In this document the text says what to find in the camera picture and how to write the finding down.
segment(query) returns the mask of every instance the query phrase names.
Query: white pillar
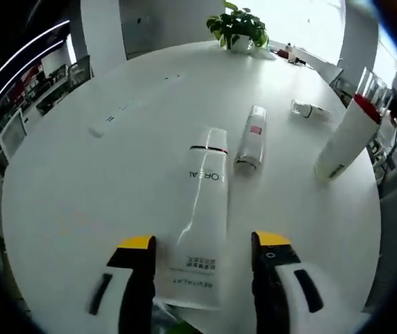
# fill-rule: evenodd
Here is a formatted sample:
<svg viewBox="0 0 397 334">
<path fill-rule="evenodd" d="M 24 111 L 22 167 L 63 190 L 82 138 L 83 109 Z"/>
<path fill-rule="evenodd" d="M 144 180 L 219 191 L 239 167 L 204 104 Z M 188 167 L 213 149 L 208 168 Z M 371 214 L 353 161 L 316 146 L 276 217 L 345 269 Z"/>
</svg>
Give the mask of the white pillar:
<svg viewBox="0 0 397 334">
<path fill-rule="evenodd" d="M 359 85 L 364 67 L 372 69 L 378 49 L 379 28 L 374 17 L 363 13 L 349 1 L 346 2 L 345 35 L 343 37 L 340 58 L 348 67 L 341 78 L 352 84 Z"/>
<path fill-rule="evenodd" d="M 81 19 L 95 77 L 127 60 L 119 0 L 81 0 Z"/>
</svg>

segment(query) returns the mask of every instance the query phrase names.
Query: table surface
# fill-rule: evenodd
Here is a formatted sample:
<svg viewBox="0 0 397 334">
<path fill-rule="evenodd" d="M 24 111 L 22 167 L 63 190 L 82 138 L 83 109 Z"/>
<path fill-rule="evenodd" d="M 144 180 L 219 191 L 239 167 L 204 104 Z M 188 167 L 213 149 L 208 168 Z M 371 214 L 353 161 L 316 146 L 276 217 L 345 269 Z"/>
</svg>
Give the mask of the table surface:
<svg viewBox="0 0 397 334">
<path fill-rule="evenodd" d="M 290 114 L 294 98 L 331 110 L 334 124 Z M 253 104 L 268 110 L 266 157 L 253 178 L 233 175 L 229 163 L 222 311 L 183 316 L 204 333 L 254 332 L 254 230 L 289 237 L 300 259 L 324 270 L 361 310 L 380 245 L 369 157 L 363 151 L 329 184 L 313 172 L 345 108 L 313 70 L 203 42 L 146 54 L 85 83 L 16 152 L 3 183 L 3 234 L 33 319 L 48 333 L 103 333 L 109 320 L 86 308 L 115 247 L 139 234 L 165 240 L 178 219 L 178 175 L 200 129 L 227 130 L 233 161 Z M 101 138 L 88 131 L 110 115 L 118 120 Z M 116 308 L 124 289 L 118 270 L 109 287 Z"/>
</svg>

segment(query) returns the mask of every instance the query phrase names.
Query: l'oreal logo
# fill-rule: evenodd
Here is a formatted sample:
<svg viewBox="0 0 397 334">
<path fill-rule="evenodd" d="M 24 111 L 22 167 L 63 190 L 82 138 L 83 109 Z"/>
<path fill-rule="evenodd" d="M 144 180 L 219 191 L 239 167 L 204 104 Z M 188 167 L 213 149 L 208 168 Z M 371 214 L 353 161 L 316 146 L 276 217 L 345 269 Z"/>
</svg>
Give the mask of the l'oreal logo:
<svg viewBox="0 0 397 334">
<path fill-rule="evenodd" d="M 212 288 L 212 283 L 202 282 L 201 280 L 186 280 L 184 278 L 177 280 L 176 278 L 174 278 L 173 283 L 175 283 L 175 284 L 192 285 L 194 287 L 209 287 L 209 288 Z"/>
<path fill-rule="evenodd" d="M 220 179 L 219 174 L 214 172 L 204 172 L 200 170 L 199 172 L 189 172 L 189 177 L 198 177 L 199 179 L 210 179 L 213 181 L 218 181 Z"/>
</svg>

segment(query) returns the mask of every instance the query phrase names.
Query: red label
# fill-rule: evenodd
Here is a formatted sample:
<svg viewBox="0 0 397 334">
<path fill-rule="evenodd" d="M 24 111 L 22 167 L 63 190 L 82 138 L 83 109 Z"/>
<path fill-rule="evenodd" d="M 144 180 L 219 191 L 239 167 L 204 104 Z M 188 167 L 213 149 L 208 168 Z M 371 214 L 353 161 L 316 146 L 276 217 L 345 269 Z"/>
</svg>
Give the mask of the red label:
<svg viewBox="0 0 397 334">
<path fill-rule="evenodd" d="M 261 128 L 256 127 L 255 125 L 251 125 L 249 132 L 253 132 L 254 134 L 261 134 Z"/>
<path fill-rule="evenodd" d="M 365 97 L 359 94 L 355 94 L 354 100 L 362 108 L 364 113 L 368 115 L 369 118 L 371 118 L 374 122 L 376 122 L 376 124 L 380 124 L 382 122 L 382 118 L 380 117 L 379 111 Z"/>
</svg>

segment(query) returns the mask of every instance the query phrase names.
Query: white bottle with red cap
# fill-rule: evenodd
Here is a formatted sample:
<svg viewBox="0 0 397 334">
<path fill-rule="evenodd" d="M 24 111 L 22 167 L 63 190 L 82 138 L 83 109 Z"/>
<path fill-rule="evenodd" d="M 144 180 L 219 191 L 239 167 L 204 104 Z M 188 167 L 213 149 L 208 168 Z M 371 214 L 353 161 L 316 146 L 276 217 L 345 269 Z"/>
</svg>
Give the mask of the white bottle with red cap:
<svg viewBox="0 0 397 334">
<path fill-rule="evenodd" d="M 227 224 L 226 131 L 208 128 L 191 146 L 184 170 L 183 219 L 174 224 L 165 254 L 161 299 L 187 308 L 220 307 L 220 272 Z"/>
<path fill-rule="evenodd" d="M 318 179 L 334 180 L 351 165 L 379 130 L 392 96 L 385 83 L 365 68 L 342 122 L 314 165 Z"/>
</svg>

